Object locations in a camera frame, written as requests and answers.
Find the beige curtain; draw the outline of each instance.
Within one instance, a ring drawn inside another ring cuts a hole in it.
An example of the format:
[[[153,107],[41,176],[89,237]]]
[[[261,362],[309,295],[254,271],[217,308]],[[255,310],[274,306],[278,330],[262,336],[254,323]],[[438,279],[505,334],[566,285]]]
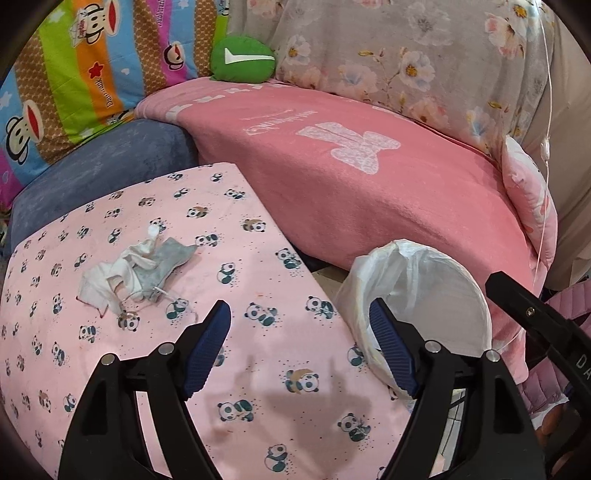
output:
[[[551,67],[554,111],[550,129],[550,192],[558,211],[558,246],[546,286],[562,290],[591,267],[591,64],[557,20]],[[537,162],[548,122],[544,91],[522,146]]]

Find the pink blanket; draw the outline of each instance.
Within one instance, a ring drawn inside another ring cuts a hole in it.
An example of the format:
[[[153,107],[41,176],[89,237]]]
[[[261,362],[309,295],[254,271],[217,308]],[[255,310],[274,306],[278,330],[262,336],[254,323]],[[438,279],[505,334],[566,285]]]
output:
[[[202,163],[237,164],[306,254],[348,269],[355,257],[407,238],[451,256],[481,287],[504,270],[534,290],[533,250],[500,172],[392,112],[280,83],[201,78],[151,95],[135,113],[188,130]],[[538,276],[536,293],[545,271]],[[521,382],[525,338],[489,306],[493,347]]]

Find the silver bolt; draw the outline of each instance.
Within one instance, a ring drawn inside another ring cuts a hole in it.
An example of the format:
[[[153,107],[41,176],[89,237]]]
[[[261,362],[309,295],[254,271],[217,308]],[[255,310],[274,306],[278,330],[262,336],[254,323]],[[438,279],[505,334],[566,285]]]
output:
[[[425,342],[425,350],[427,350],[427,352],[437,353],[441,351],[441,344],[435,340],[429,340],[428,342]]]
[[[103,355],[103,358],[100,359],[100,363],[103,365],[110,365],[115,361],[115,356],[112,353],[107,353]]]
[[[158,353],[160,355],[170,355],[174,352],[174,345],[172,343],[163,343],[158,347]]]
[[[486,353],[486,357],[491,362],[498,362],[501,359],[501,356],[499,355],[499,352],[497,352],[496,350],[488,350],[487,353]]]

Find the white cloth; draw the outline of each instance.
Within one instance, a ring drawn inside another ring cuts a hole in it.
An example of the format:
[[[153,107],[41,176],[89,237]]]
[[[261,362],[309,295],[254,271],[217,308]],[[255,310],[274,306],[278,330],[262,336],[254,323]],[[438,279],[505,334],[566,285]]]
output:
[[[154,252],[158,226],[150,225],[148,238],[131,245],[121,252],[114,263],[100,262],[82,274],[78,300],[96,307],[102,317],[107,307],[119,315],[122,312],[121,300],[115,294],[115,289],[121,282],[134,301],[141,301],[150,292],[143,292],[138,276],[133,270],[139,265],[146,270],[153,270],[157,262],[147,258]]]
[[[408,394],[394,381],[369,324],[369,306],[378,297],[425,341],[436,340],[459,355],[481,356],[491,348],[486,299],[453,258],[404,239],[357,257],[335,304],[372,372],[400,398]]]

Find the green cushion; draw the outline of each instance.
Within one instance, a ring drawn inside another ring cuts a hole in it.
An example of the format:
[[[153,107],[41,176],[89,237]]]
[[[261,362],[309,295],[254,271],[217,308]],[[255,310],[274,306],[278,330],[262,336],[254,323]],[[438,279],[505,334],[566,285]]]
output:
[[[263,58],[246,59],[244,56]],[[226,37],[212,50],[212,79],[236,83],[262,83],[275,70],[272,50],[249,37]]]

